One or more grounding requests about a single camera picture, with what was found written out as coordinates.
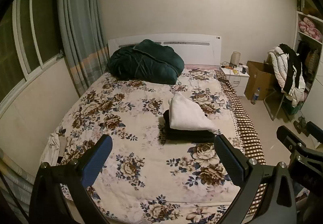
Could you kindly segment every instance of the bedsheet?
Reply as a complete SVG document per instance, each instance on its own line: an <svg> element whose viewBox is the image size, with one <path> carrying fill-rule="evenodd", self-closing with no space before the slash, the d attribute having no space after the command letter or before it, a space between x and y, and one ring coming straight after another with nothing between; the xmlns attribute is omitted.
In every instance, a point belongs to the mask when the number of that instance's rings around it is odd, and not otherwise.
<svg viewBox="0 0 323 224"><path fill-rule="evenodd" d="M198 103L217 133L234 147L265 163L253 124L219 70L184 69L175 85L120 81L105 73L52 136L67 140L61 164L82 156L102 134L112 137L113 150L95 183L87 188L107 218L125 223L212 224L238 193L213 143L165 139L162 114L177 91ZM44 152L41 161L47 157ZM70 199L67 187L62 190ZM250 214L263 190L259 188Z"/></svg>

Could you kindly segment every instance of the blue gripper pad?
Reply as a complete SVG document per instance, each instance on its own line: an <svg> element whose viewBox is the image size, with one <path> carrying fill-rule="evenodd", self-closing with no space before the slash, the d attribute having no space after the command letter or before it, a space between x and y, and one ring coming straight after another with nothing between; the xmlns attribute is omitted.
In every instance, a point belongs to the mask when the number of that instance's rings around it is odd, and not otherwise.
<svg viewBox="0 0 323 224"><path fill-rule="evenodd" d="M214 140L214 149L217 153L217 155L220 158L221 163L225 167L226 171L228 172L232 182L236 186L243 186L244 185L244 169L235 157L235 154L233 153L233 150L238 150L237 148L234 148L230 142L227 140L227 143L225 143L220 135L217 135Z"/></svg>
<svg viewBox="0 0 323 224"><path fill-rule="evenodd" d="M84 188L93 185L111 151L112 138L109 135L103 135L94 147L88 149L82 156L81 161L82 159L88 160L87 162L85 161L85 166L82 170L81 183Z"/></svg>

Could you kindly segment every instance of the curtain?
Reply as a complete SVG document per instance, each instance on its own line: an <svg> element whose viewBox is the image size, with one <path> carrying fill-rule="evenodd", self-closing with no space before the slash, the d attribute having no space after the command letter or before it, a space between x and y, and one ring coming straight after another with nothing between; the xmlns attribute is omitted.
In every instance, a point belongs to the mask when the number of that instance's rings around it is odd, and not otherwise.
<svg viewBox="0 0 323 224"><path fill-rule="evenodd" d="M82 95L104 73L108 61L98 0L58 0L58 13L67 62Z"/></svg>
<svg viewBox="0 0 323 224"><path fill-rule="evenodd" d="M17 198L18 202L29 214L29 204L31 198L31 191L33 189L33 183L35 178L29 173L19 167L14 161L11 160L0 148L0 171L4 176L5 181L9 185L12 193ZM19 208L15 204L14 200L8 193L4 183L0 180L0 191L3 194L5 200L9 204L10 208L17 215L22 223L27 223L27 220L23 217Z"/></svg>

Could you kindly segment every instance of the screw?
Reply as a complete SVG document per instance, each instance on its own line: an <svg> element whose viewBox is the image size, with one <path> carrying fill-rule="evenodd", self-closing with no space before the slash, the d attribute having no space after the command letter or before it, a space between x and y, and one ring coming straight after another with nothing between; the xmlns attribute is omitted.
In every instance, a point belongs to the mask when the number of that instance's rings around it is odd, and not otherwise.
<svg viewBox="0 0 323 224"><path fill-rule="evenodd" d="M71 165L76 165L79 162L79 160L77 158L73 158L69 161L69 164Z"/></svg>
<svg viewBox="0 0 323 224"><path fill-rule="evenodd" d="M48 162L43 162L43 163L41 163L41 165L40 165L40 167L42 168L42 169L45 169L45 168L47 168L49 166L49 163Z"/></svg>
<svg viewBox="0 0 323 224"><path fill-rule="evenodd" d="M251 159L249 159L249 163L250 163L251 165L255 165L255 164L257 164L257 163L258 163L258 161L257 161L256 159L254 159L254 158L251 158Z"/></svg>
<svg viewBox="0 0 323 224"><path fill-rule="evenodd" d="M287 167L287 166L286 166L286 163L285 163L285 162L283 162L283 161L279 162L279 165L280 165L283 169Z"/></svg>

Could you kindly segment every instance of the white headboard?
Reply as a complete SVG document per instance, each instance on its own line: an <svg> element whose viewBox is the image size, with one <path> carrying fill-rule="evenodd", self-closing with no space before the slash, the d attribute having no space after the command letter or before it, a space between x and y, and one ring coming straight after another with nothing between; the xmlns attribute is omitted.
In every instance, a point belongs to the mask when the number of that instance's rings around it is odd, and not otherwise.
<svg viewBox="0 0 323 224"><path fill-rule="evenodd" d="M138 44L144 39L172 47L185 64L220 65L222 39L218 35L148 34L115 38L108 41L109 54L112 56L119 48Z"/></svg>

